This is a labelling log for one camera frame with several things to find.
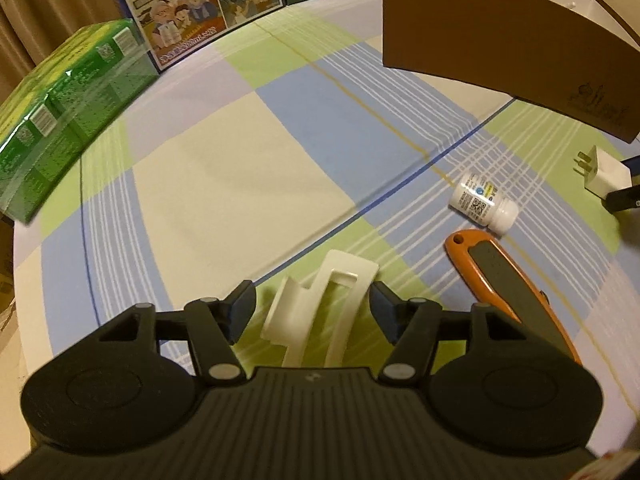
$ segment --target orange utility knife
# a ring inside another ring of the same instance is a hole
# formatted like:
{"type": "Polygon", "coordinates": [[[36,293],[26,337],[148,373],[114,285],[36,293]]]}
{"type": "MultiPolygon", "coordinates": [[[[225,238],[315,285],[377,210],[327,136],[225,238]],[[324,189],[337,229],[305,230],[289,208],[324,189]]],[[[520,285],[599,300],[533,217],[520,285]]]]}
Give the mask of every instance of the orange utility knife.
{"type": "Polygon", "coordinates": [[[545,293],[494,237],[478,229],[458,231],[447,238],[444,247],[479,301],[498,307],[580,364],[578,352],[545,293]]]}

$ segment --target cardboard box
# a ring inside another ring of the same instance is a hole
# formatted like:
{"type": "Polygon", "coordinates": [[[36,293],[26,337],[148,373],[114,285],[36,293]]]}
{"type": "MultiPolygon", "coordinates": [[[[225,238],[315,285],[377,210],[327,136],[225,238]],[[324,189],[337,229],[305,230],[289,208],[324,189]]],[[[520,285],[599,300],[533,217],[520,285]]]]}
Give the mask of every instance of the cardboard box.
{"type": "Polygon", "coordinates": [[[383,24],[385,66],[506,92],[626,142],[640,132],[640,52],[553,1],[383,0],[383,24]]]}
{"type": "Polygon", "coordinates": [[[0,107],[0,210],[28,222],[66,170],[158,71],[133,20],[90,25],[0,107]]]}

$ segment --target white power adapter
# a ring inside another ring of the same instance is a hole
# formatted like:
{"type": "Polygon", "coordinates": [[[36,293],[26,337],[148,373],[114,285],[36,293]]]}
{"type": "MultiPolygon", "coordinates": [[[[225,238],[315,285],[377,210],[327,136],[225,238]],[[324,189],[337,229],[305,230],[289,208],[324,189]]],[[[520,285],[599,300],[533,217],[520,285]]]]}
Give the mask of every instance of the white power adapter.
{"type": "Polygon", "coordinates": [[[584,170],[584,187],[600,198],[631,186],[631,171],[602,148],[593,146],[588,154],[578,153],[576,162],[584,170]]]}

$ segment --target beige curtain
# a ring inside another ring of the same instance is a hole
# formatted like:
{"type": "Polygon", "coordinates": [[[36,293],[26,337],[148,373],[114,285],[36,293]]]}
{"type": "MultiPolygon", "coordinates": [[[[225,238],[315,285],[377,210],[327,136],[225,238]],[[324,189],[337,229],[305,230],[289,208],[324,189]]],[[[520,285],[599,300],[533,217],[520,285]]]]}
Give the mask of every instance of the beige curtain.
{"type": "Polygon", "coordinates": [[[0,103],[78,28],[118,17],[115,0],[0,0],[0,103]]]}

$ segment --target white pill bottle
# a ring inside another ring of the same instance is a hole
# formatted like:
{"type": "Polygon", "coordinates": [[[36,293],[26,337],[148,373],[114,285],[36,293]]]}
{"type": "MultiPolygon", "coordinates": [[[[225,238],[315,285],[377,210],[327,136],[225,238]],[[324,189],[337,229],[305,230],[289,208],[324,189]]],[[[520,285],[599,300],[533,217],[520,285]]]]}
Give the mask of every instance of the white pill bottle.
{"type": "Polygon", "coordinates": [[[520,212],[518,205],[493,182],[476,173],[465,173],[460,178],[449,205],[498,236],[511,228],[520,212]]]}

